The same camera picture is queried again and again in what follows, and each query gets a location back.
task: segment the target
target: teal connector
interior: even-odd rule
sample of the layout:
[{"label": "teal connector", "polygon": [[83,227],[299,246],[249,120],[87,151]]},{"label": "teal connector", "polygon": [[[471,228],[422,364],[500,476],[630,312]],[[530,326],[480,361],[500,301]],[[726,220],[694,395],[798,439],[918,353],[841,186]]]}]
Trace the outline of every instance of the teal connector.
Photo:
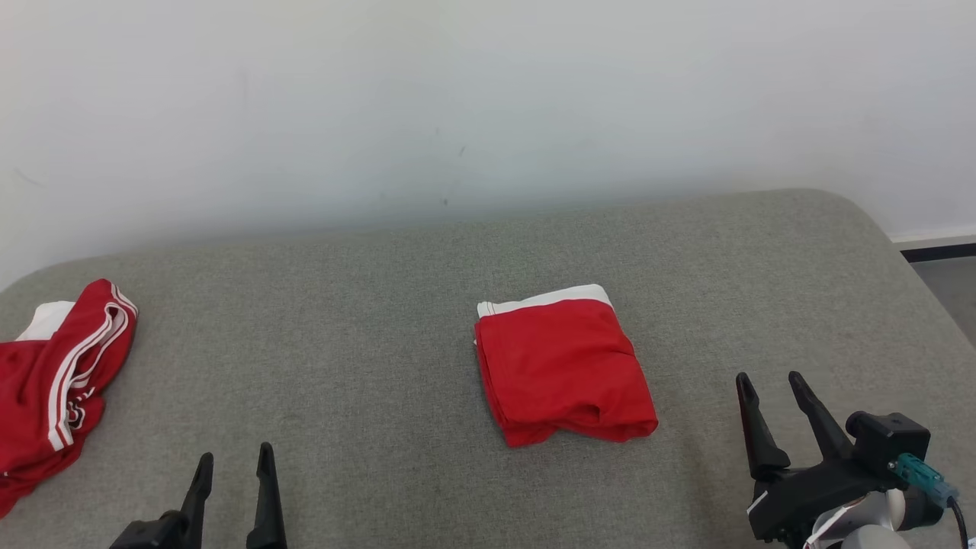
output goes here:
[{"label": "teal connector", "polygon": [[892,471],[912,486],[917,486],[925,492],[939,507],[949,507],[949,498],[959,499],[959,490],[946,482],[945,477],[938,471],[925,464],[924,461],[903,453],[898,461],[890,464]]}]

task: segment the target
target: floor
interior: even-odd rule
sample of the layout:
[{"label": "floor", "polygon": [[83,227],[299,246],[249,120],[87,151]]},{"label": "floor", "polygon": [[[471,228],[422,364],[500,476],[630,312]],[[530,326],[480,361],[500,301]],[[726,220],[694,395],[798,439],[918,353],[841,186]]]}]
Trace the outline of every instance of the floor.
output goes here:
[{"label": "floor", "polygon": [[912,267],[976,346],[976,257],[925,261]]}]

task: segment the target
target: baseboard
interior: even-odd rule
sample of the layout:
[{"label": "baseboard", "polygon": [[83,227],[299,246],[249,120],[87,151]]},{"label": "baseboard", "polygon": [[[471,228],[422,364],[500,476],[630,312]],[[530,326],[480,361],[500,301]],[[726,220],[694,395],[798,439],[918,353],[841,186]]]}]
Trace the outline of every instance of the baseboard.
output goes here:
[{"label": "baseboard", "polygon": [[909,263],[976,256],[976,227],[950,232],[892,236]]},{"label": "baseboard", "polygon": [[899,250],[917,250],[920,248],[941,248],[959,244],[974,244],[976,243],[976,227],[952,232],[929,232],[926,234],[892,236],[891,242]]}]

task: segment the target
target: robotic hand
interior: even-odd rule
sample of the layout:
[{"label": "robotic hand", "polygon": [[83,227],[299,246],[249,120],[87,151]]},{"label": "robotic hand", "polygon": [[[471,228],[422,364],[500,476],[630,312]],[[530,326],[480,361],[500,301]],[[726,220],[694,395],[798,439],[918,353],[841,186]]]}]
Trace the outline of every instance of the robotic hand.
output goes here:
[{"label": "robotic hand", "polygon": [[897,412],[859,411],[847,419],[851,444],[798,372],[790,372],[790,385],[824,458],[806,469],[789,468],[749,376],[736,377],[755,480],[747,512],[756,539],[775,539],[789,549],[908,549],[898,530],[932,526],[951,507],[962,547],[968,547],[958,492],[922,461],[931,437],[927,429]]},{"label": "robotic hand", "polygon": [[[167,511],[156,521],[134,521],[122,531],[110,549],[200,549],[203,510],[214,479],[214,455],[200,457],[180,511]],[[258,512],[254,529],[247,535],[247,549],[288,549],[281,514],[278,474],[271,444],[261,444],[258,456]]]}]

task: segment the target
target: mark on wall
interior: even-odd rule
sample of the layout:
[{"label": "mark on wall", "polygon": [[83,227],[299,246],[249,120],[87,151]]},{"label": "mark on wall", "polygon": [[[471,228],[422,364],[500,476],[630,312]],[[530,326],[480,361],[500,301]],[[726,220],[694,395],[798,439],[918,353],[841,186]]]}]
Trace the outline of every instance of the mark on wall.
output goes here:
[{"label": "mark on wall", "polygon": [[241,66],[237,69],[234,80],[241,96],[241,112],[247,114],[251,108],[251,73]]},{"label": "mark on wall", "polygon": [[37,181],[36,179],[29,178],[26,175],[24,175],[24,173],[20,170],[20,168],[18,168],[16,166],[14,167],[14,176],[16,176],[17,179],[23,181],[24,183],[27,183],[28,185],[33,185],[33,186],[39,187],[41,189],[46,189],[47,188],[46,185],[44,185],[43,183]]}]

